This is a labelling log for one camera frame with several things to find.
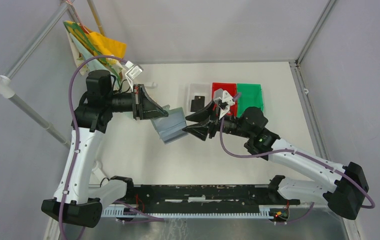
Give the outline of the black credit card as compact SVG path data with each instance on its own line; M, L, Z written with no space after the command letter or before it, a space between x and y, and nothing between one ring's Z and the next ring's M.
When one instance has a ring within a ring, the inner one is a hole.
M202 102L195 102L193 99L190 101L190 112L195 113L198 112L199 110L203 109L205 107L205 101L204 103Z

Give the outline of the dark grey credit card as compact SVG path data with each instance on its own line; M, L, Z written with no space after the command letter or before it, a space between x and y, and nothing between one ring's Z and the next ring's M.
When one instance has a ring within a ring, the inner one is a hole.
M205 96L195 95L193 101L195 101L197 103L204 103L205 102Z

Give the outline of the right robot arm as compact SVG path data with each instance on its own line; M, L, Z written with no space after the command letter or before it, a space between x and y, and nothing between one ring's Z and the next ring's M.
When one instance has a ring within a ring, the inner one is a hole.
M240 158L262 158L266 161L288 167L308 178L297 180L276 175L268 185L267 199L273 204L284 200L299 200L325 204L338 216L355 220L361 209L365 209L364 200L368 196L369 185L363 168L350 162L348 165L332 162L302 151L268 130L268 119L256 106L248 107L241 116L220 116L221 108L210 102L201 110L186 116L192 122L183 128L198 139L205 141L220 136L224 142L225 134L242 137L247 141L244 147L248 155Z

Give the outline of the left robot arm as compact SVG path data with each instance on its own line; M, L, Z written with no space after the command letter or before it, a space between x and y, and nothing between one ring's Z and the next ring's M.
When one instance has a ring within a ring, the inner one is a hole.
M114 113L132 113L135 120L166 118L169 113L148 95L143 84L132 92L114 91L108 70L93 70L86 78L86 92L73 110L71 145L60 184L41 210L59 223L95 227L103 210L116 200L123 204L135 198L130 177L113 176L105 185L90 187L97 152Z

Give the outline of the clear plastic bin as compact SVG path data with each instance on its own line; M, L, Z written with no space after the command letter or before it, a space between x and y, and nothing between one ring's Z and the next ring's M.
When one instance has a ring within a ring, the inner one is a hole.
M212 83L190 83L187 86L186 112L195 113L212 100Z

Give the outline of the red plastic bin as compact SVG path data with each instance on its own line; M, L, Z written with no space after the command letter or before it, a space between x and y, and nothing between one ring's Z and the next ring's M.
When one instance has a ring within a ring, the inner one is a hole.
M237 115L236 95L237 85L235 83L214 82L212 84L212 101L220 119L225 115Z

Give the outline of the green plastic bin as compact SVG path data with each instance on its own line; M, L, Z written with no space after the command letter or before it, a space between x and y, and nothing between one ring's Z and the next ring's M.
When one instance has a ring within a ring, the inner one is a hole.
M264 111L262 87L260 84L237 83L236 90L241 93L237 100L237 117L249 107L257 107Z

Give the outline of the patterned cloth bags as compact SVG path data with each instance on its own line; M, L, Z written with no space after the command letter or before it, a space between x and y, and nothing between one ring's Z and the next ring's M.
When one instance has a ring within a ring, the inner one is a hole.
M99 55L124 58L127 44L105 37L102 34L81 27L73 21L64 21L68 42L73 55L74 63L80 66L85 60ZM98 58L83 66L79 73L84 76L94 70L108 70L112 75L123 79L123 66L119 60Z

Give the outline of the white pipe pole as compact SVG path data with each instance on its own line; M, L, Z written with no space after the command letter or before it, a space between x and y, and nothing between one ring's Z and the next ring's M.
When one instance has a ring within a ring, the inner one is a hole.
M10 87L11 81L12 80L9 77L0 75L0 95L13 103L23 113L29 116L34 122L36 122L47 133L49 133L53 138L60 142L64 147L69 149L71 147L71 142L65 136L63 136L51 122L44 119L16 94L16 92Z

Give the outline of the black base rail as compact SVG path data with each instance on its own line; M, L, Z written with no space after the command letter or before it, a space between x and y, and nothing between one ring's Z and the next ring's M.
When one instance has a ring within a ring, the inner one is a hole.
M260 206L296 206L266 185L135 185L121 201L146 214L258 213Z

